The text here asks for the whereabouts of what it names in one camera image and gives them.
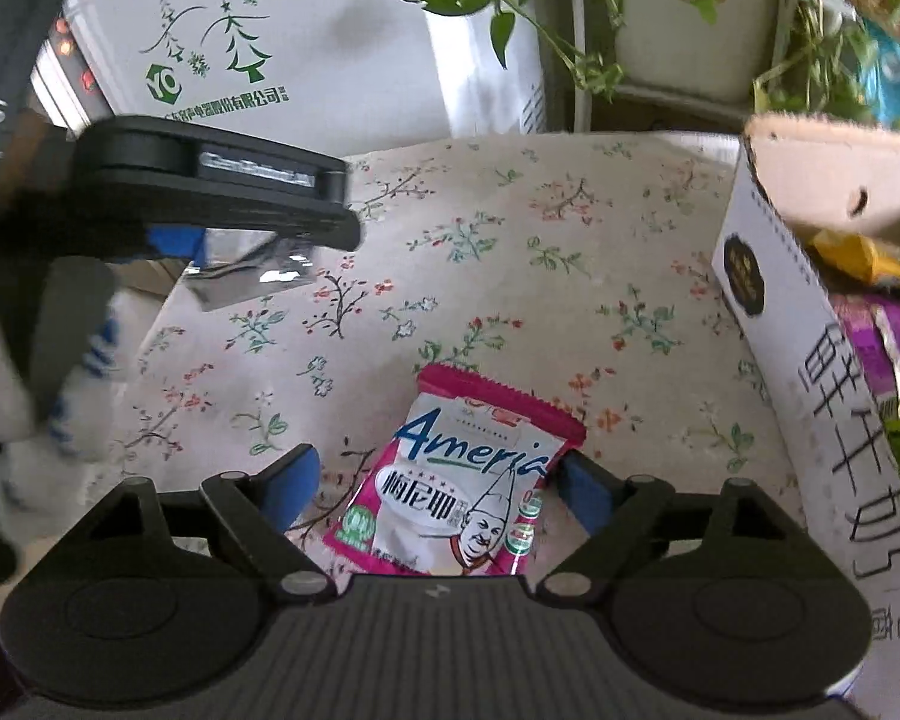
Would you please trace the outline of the white gloved left hand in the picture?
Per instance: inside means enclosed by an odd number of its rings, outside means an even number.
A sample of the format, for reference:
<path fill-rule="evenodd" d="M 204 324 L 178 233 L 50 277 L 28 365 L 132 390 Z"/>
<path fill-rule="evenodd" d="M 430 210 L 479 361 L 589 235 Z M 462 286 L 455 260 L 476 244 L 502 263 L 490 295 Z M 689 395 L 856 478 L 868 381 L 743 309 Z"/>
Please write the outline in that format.
<path fill-rule="evenodd" d="M 68 530 L 107 460 L 131 367 L 113 266 L 0 259 L 0 572 Z"/>

